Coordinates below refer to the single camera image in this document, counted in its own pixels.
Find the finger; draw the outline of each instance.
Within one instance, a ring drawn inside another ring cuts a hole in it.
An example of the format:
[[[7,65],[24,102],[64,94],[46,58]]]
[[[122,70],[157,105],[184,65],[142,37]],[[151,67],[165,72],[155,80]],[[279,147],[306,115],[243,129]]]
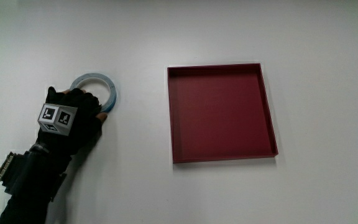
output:
[[[67,93],[69,93],[69,92],[70,92],[70,90],[65,90],[65,91],[63,91],[62,93],[67,94]]]
[[[102,124],[107,119],[107,117],[108,114],[106,112],[98,113],[98,115],[96,115],[96,118],[98,118],[102,122]]]
[[[70,94],[70,95],[82,95],[82,94],[84,94],[84,91],[80,90],[79,88],[74,88],[68,94]]]

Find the hand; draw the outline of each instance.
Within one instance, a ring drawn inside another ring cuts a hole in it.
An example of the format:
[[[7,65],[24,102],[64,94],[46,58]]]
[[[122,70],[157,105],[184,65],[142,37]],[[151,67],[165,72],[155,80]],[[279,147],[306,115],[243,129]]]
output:
[[[39,130],[37,142],[46,145],[47,149],[55,154],[76,154],[94,138],[107,118],[107,113],[100,113],[98,98],[78,88],[57,93],[53,87],[49,87],[45,102],[78,108],[69,136]]]

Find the white surface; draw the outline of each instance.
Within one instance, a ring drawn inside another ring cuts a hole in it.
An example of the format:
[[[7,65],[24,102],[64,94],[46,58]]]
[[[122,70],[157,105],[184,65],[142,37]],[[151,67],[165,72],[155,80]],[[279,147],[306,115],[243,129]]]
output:
[[[173,166],[165,67],[255,59],[276,159]],[[47,223],[358,223],[358,1],[0,1],[0,164],[88,72],[119,98]]]

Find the forearm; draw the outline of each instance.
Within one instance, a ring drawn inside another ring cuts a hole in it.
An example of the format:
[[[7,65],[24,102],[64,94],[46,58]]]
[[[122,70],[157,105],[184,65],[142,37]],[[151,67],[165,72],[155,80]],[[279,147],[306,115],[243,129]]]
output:
[[[49,199],[45,195],[37,197],[13,195],[1,214],[0,224],[44,224],[48,204]]]

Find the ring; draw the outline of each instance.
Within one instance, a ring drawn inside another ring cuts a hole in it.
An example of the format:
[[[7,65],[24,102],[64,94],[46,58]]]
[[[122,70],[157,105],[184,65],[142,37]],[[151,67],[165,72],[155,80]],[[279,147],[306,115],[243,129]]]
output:
[[[111,81],[109,77],[99,73],[87,73],[85,75],[78,77],[76,80],[73,81],[73,84],[71,84],[70,87],[70,91],[81,86],[81,84],[86,80],[93,79],[93,78],[103,81],[108,87],[110,87],[110,97],[101,108],[101,112],[108,113],[114,107],[117,100],[116,86],[114,85],[114,83]]]

